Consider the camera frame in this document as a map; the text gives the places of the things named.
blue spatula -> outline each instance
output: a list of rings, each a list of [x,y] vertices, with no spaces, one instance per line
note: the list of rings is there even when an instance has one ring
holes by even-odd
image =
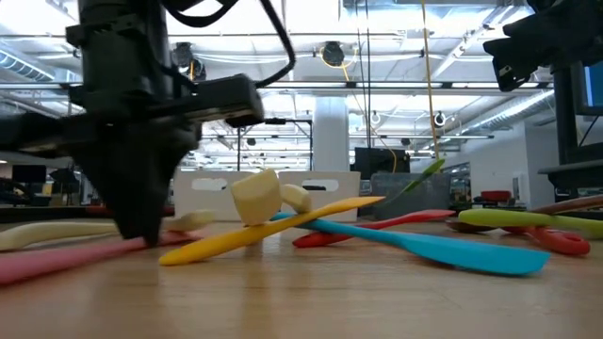
[[[289,213],[278,213],[272,219],[278,220],[291,216],[292,214]],[[504,275],[518,276],[538,272],[550,257],[550,253],[539,250],[524,250],[426,234],[375,231],[322,219],[298,227],[330,234],[356,236],[402,248],[440,263]]]

desk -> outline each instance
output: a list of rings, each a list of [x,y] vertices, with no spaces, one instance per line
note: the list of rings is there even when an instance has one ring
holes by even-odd
[[[442,224],[410,229],[531,247]],[[300,234],[197,265],[160,267],[167,249],[155,249],[4,288],[0,337],[588,339],[603,331],[603,243],[588,259],[554,254],[542,274],[509,279],[360,240],[295,250]]]

pillar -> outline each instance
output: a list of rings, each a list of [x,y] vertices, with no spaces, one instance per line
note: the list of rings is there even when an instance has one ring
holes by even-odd
[[[313,116],[314,170],[350,170],[348,126],[345,97],[317,97]]]

spatula head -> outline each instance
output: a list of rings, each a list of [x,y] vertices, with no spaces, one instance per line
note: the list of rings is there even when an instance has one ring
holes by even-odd
[[[401,234],[400,241],[410,252],[458,267],[501,275],[538,272],[550,253],[508,246],[484,244],[426,234]]]

pink spatula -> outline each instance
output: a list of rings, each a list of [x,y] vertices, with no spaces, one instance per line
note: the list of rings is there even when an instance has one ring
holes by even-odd
[[[199,240],[200,238],[199,235],[192,233],[168,231],[161,235],[159,244],[160,246],[177,245]],[[142,238],[135,238],[86,247],[3,254],[0,256],[0,285],[22,282],[42,275],[118,257],[131,251],[145,250],[146,248]]]

